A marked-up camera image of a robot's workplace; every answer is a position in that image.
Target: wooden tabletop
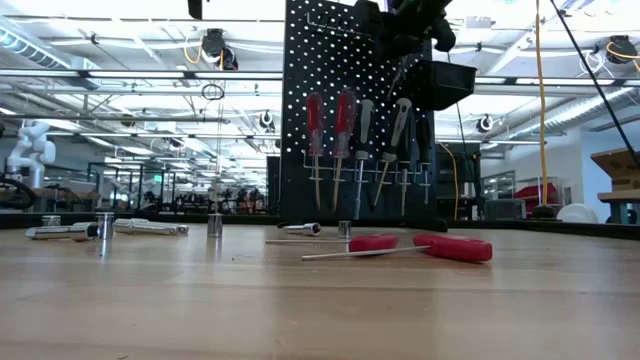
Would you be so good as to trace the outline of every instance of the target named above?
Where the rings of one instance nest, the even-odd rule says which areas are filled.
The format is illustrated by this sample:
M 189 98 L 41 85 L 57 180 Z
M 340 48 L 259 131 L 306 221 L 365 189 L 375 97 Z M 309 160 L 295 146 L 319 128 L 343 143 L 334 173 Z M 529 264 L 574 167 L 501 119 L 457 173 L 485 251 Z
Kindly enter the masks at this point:
M 0 358 L 638 359 L 640 242 L 452 233 L 490 241 L 494 259 L 301 262 L 344 245 L 264 245 L 297 238 L 264 226 L 104 249 L 2 231 Z

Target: black pegboard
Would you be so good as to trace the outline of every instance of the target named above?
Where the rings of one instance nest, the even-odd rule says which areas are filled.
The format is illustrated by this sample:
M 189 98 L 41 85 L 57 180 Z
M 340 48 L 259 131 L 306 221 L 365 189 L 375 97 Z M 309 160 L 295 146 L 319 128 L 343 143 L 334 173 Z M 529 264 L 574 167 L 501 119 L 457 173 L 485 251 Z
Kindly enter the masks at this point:
M 321 171 L 321 209 L 315 205 L 315 184 L 309 180 L 311 170 L 304 167 L 305 154 L 309 150 L 309 136 L 306 126 L 307 96 L 313 92 L 322 94 L 325 105 L 325 133 L 323 144 L 324 157 L 320 166 L 334 166 L 332 149 L 334 146 L 333 124 L 337 113 L 337 100 L 342 89 L 349 87 L 355 91 L 359 100 L 370 99 L 376 106 L 376 118 L 373 139 L 375 153 L 371 161 L 365 163 L 365 170 L 374 170 L 382 164 L 376 160 L 384 150 L 389 131 L 389 118 L 393 104 L 400 97 L 412 98 L 412 94 L 403 92 L 402 79 L 398 80 L 390 91 L 397 74 L 409 68 L 418 59 L 431 60 L 431 45 L 427 43 L 420 55 L 411 55 L 396 61 L 378 61 L 373 56 L 373 43 L 358 33 L 354 26 L 353 7 L 327 1 L 287 0 L 285 18 L 285 56 L 283 79 L 283 116 L 281 142 L 281 192 L 280 214 L 288 219 L 300 218 L 344 218 L 350 219 L 354 214 L 356 182 L 352 171 L 356 164 L 351 157 L 343 161 L 340 185 L 339 206 L 334 214 L 333 174 Z M 433 113 L 414 108 L 416 119 L 429 119 L 433 133 Z M 431 146 L 431 158 L 435 156 L 435 146 Z M 413 151 L 412 161 L 415 164 L 417 151 Z M 311 165 L 306 158 L 306 165 Z M 429 172 L 429 204 L 424 204 L 425 188 L 411 185 L 407 188 L 406 215 L 409 218 L 433 219 L 437 217 L 435 193 L 436 174 L 435 161 L 427 167 Z M 366 173 L 362 188 L 361 219 L 400 217 L 401 186 L 396 185 L 394 177 L 386 180 L 394 184 L 383 188 L 380 201 L 375 209 L 370 205 L 375 197 L 377 183 L 373 182 L 373 173 Z M 419 178 L 411 176 L 409 180 L 423 183 L 423 174 Z

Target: ceiling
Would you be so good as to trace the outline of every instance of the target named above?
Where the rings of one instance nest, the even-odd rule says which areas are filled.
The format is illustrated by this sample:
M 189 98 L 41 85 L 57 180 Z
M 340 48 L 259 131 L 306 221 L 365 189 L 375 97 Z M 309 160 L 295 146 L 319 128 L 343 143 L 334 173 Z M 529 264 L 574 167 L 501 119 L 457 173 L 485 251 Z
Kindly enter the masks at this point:
M 567 18 L 579 45 L 592 49 L 596 44 L 606 45 L 611 35 L 629 35 L 634 44 L 640 42 L 637 0 L 569 0 Z M 158 6 L 155 0 L 112 0 L 109 2 L 58 0 L 4 0 L 0 4 L 2 14 L 13 26 L 37 39 L 50 51 L 66 56 L 85 58 L 102 69 L 130 70 L 212 70 L 213 65 L 200 61 L 192 64 L 185 58 L 184 48 L 191 59 L 197 58 L 197 44 L 208 28 L 223 28 L 225 40 L 234 50 L 242 71 L 281 71 L 283 63 L 284 0 L 213 0 L 205 6 L 206 21 L 190 19 L 187 1 L 166 1 Z M 535 19 L 534 2 L 531 0 L 453 0 L 447 8 L 447 18 L 457 36 L 457 46 L 451 51 L 454 63 L 478 68 L 480 75 L 537 76 L 535 52 L 532 43 L 532 26 Z M 542 1 L 542 15 L 546 19 L 541 33 L 543 68 L 546 77 L 584 77 L 579 58 L 573 50 L 561 23 L 554 16 L 549 1 Z M 90 41 L 91 34 L 99 45 Z M 481 43 L 483 51 L 476 51 Z M 35 67 L 24 58 L 0 49 L 2 67 Z M 444 53 L 434 53 L 436 60 L 446 61 Z M 597 65 L 596 57 L 591 58 Z M 636 77 L 633 64 L 598 66 L 600 77 Z M 10 84 L 2 84 L 0 92 L 11 93 Z M 54 83 L 42 79 L 21 79 L 19 82 L 44 91 L 50 97 L 74 107 L 84 106 L 82 88 Z M 207 81 L 176 80 L 104 80 L 100 90 L 117 95 L 90 95 L 89 109 L 97 116 L 189 117 L 195 110 L 198 121 L 162 125 L 162 131 L 178 134 L 263 134 L 258 117 L 269 110 L 274 116 L 275 133 L 280 132 L 281 82 L 279 81 L 227 81 L 227 96 L 221 102 L 209 102 L 198 96 L 199 89 Z M 182 91 L 190 96 L 127 95 L 122 91 Z M 506 122 L 507 128 L 530 121 L 540 113 L 540 101 L 536 90 L 517 95 L 476 94 L 459 103 L 464 135 L 470 138 L 486 136 L 477 134 L 475 124 L 485 115 Z M 29 100 L 29 106 L 41 102 L 37 96 L 21 95 L 18 100 Z M 570 101 L 571 97 L 548 96 L 549 108 Z M 19 102 L 3 104 L 5 109 L 17 113 L 32 113 L 16 107 Z M 68 111 L 42 102 L 42 111 Z M 201 120 L 223 118 L 223 124 L 203 123 Z M 138 123 L 126 127 L 118 122 L 87 122 L 84 128 L 100 132 L 156 131 L 152 126 Z M 500 127 L 490 135 L 499 138 L 505 130 Z M 436 114 L 436 136 L 460 136 L 458 108 L 451 107 Z M 159 152 L 153 139 L 103 139 L 111 144 L 144 147 Z M 221 159 L 264 159 L 266 154 L 279 150 L 273 140 L 243 141 L 238 139 L 193 140 L 188 152 L 194 156 L 216 156 Z M 255 180 L 255 171 L 264 172 L 264 161 L 255 163 L 251 171 L 242 172 L 242 164 L 234 165 L 233 179 L 264 185 Z

